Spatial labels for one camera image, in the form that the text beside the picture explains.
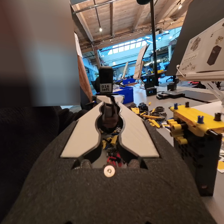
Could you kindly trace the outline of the yellow panel brick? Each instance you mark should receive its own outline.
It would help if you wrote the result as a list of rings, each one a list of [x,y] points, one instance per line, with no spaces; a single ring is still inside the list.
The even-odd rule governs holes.
[[[167,120],[171,129],[174,131],[175,136],[180,136],[178,133],[183,132],[186,127],[194,135],[203,137],[207,134],[207,130],[214,130],[216,133],[224,133],[224,122],[214,121],[214,115],[209,115],[195,108],[185,108],[184,105],[179,105],[178,110],[174,110],[174,107],[170,108],[173,112],[173,119]],[[197,123],[197,116],[204,116],[204,124]]]

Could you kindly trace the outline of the yellow black sticker sheet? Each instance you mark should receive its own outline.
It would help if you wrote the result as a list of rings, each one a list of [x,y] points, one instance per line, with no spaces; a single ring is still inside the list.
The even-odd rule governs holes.
[[[222,143],[219,151],[217,171],[219,171],[220,173],[224,173],[224,138],[222,138]]]

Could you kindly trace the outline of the white sign board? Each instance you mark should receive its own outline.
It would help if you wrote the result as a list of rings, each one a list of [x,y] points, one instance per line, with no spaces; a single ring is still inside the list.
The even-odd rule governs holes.
[[[122,80],[125,78],[128,63],[129,63],[129,61],[127,61],[126,64],[125,64],[124,71],[123,71],[123,74],[122,74],[122,76],[121,76],[121,79],[122,79]]]
[[[142,59],[143,59],[143,57],[145,55],[145,52],[147,51],[148,47],[149,47],[149,45],[144,45],[140,49],[137,60],[136,60],[133,79],[137,80],[137,82],[140,84],[140,87],[144,86],[144,82],[141,80],[141,72],[142,72],[142,67],[143,67]]]

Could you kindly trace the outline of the black pole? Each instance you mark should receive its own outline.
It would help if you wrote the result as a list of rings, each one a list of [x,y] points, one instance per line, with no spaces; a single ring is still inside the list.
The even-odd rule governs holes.
[[[153,0],[137,0],[139,5],[146,5],[150,3],[150,12],[151,12],[151,30],[152,30],[152,39],[153,39],[153,58],[154,58],[154,68],[155,68],[155,86],[159,86],[158,80],[158,69],[157,69],[157,49],[156,49],[156,34],[155,34],[155,13],[154,13],[154,1]]]

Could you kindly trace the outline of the background wooden desk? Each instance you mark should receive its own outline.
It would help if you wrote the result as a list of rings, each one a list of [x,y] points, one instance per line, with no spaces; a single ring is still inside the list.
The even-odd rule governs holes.
[[[165,74],[167,72],[167,70],[158,70],[158,75],[160,75],[160,74]],[[154,73],[152,73],[152,74],[150,74],[150,75],[142,75],[141,76],[141,78],[142,77],[151,77],[151,76],[154,76],[155,74]]]

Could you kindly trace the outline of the black brick tower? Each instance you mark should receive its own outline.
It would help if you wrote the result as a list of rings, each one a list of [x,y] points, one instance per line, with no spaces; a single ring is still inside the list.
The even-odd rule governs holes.
[[[213,196],[222,138],[217,139],[207,134],[199,137],[186,127],[178,134],[180,136],[176,137],[170,127],[174,148],[189,168],[199,194]]]

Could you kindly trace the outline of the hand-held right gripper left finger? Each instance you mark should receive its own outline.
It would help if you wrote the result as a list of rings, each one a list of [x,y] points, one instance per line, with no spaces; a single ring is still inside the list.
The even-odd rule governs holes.
[[[60,158],[73,158],[82,162],[83,159],[94,163],[101,155],[101,133],[97,127],[97,121],[102,116],[99,103],[93,109],[84,114],[74,127]]]

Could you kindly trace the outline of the open instruction booklet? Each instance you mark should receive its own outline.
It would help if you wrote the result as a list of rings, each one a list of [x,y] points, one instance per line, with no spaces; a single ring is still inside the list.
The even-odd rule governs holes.
[[[190,39],[176,75],[224,70],[224,19]]]

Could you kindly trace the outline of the pile of black red pins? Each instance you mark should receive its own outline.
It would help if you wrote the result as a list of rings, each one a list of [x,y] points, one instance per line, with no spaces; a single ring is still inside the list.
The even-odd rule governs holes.
[[[118,152],[116,148],[111,148],[107,150],[106,157],[107,157],[107,161],[106,161],[107,165],[111,165],[117,168],[122,167],[123,160],[120,156],[120,153]]]

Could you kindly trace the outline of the pile of mixed toy bricks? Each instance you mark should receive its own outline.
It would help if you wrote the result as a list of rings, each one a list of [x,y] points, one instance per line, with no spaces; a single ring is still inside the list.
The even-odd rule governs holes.
[[[152,118],[149,118],[149,119],[150,119],[150,121],[148,121],[147,119],[144,120],[144,123],[147,124],[147,125],[149,125],[149,127],[157,127],[157,126],[158,126],[158,127],[160,128],[159,123],[157,123],[157,122],[156,122],[154,119],[152,119]],[[122,123],[120,122],[120,118],[119,118],[117,127],[119,127],[119,128],[122,128],[122,127],[123,127]]]

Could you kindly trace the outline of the person's left hand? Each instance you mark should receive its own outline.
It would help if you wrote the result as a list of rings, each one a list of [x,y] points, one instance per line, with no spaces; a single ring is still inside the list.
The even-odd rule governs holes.
[[[104,119],[102,120],[101,130],[108,134],[114,132],[115,129],[117,128],[118,121],[119,121],[118,115],[113,115],[112,117],[105,116]]]

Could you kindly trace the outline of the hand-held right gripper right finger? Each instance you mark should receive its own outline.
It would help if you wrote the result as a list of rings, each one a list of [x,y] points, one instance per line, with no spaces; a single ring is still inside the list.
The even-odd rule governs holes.
[[[151,139],[149,131],[140,118],[122,103],[118,102],[122,129],[119,134],[119,153],[129,163],[132,159],[140,163],[143,159],[159,158],[160,155]]]

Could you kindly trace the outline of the dark grey desk divider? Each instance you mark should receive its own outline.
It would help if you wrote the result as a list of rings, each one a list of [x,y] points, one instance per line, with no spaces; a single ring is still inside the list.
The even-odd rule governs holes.
[[[224,18],[223,0],[193,0],[188,7],[166,76],[174,76],[189,40]]]

